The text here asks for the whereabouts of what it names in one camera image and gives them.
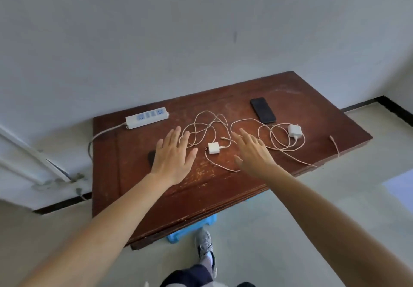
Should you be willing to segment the person's right hand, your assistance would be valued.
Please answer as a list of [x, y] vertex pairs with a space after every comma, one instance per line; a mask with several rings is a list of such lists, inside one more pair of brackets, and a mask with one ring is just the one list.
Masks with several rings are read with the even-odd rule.
[[253, 140], [256, 142], [254, 149], [239, 148], [239, 134], [232, 132], [232, 138], [235, 140], [239, 154], [238, 156], [244, 161], [244, 169], [250, 176], [260, 178], [262, 180], [272, 180], [279, 173], [279, 166], [275, 163], [270, 152], [269, 155], [261, 154], [261, 146], [259, 140], [254, 135]]

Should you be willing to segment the person's left hand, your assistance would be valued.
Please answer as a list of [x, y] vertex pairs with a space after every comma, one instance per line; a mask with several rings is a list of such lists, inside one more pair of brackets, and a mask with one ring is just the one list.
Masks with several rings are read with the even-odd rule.
[[161, 155], [159, 159], [155, 156], [151, 170], [151, 174], [153, 174], [158, 181], [162, 182], [166, 188], [180, 184], [191, 170], [185, 169], [185, 160], [189, 154], [187, 153], [187, 148], [190, 133], [185, 131], [183, 136], [180, 135], [178, 148], [172, 150], [171, 134], [173, 130], [174, 129], [171, 129], [163, 139]]

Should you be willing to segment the person's left forearm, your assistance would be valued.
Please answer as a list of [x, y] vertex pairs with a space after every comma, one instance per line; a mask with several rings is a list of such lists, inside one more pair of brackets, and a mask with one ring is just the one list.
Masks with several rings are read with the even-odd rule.
[[63, 248], [26, 277], [19, 287], [94, 287], [105, 276], [173, 176], [148, 174], [92, 219]]

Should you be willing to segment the person's right forearm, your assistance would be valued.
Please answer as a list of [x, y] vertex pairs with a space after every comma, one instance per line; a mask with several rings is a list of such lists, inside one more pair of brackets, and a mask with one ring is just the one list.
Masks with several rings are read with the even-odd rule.
[[278, 165], [263, 177], [346, 287], [413, 287], [413, 271], [325, 198]]

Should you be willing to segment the black smartphone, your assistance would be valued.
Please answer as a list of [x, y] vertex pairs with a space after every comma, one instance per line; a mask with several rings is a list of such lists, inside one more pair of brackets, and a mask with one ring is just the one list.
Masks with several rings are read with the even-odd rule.
[[271, 124], [276, 122], [276, 116], [264, 97], [251, 99], [250, 105], [261, 123]]

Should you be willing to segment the white power strip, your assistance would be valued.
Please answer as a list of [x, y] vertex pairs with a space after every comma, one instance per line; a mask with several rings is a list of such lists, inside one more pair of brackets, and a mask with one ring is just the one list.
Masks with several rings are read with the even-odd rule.
[[152, 123], [156, 123], [169, 118], [169, 112], [165, 107], [135, 114], [126, 117], [126, 127], [135, 129]]

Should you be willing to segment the large white charger adapter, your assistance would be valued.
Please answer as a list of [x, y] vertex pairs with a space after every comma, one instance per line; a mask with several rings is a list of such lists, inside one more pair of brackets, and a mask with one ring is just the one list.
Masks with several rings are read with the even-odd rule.
[[289, 124], [287, 127], [287, 131], [288, 131], [288, 136], [295, 140], [298, 140], [302, 138], [303, 136], [302, 129], [299, 125]]

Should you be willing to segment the blue plastic stool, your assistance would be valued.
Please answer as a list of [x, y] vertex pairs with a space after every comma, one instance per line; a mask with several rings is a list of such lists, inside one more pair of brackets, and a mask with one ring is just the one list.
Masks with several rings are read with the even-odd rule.
[[217, 221], [217, 216], [217, 214], [214, 214], [209, 217], [206, 217], [198, 222], [195, 222], [187, 227], [184, 227], [176, 232], [169, 234], [168, 236], [166, 236], [166, 239], [171, 244], [178, 243], [182, 237], [188, 235], [189, 233], [194, 232], [200, 228], [203, 228], [206, 225], [213, 225]]

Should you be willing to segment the grey sneaker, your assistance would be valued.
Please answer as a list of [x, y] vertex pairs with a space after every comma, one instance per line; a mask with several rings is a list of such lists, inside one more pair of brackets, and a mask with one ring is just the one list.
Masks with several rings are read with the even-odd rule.
[[213, 252], [212, 238], [204, 227], [198, 229], [194, 237], [195, 246], [199, 257], [199, 264], [204, 266], [212, 279], [217, 277], [216, 258]]

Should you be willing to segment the dark shorts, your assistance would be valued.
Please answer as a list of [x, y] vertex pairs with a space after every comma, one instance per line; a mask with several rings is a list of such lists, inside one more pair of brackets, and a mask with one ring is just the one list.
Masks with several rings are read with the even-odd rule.
[[160, 287], [204, 287], [213, 281], [212, 275], [204, 265], [195, 264], [188, 269], [172, 272], [163, 280]]

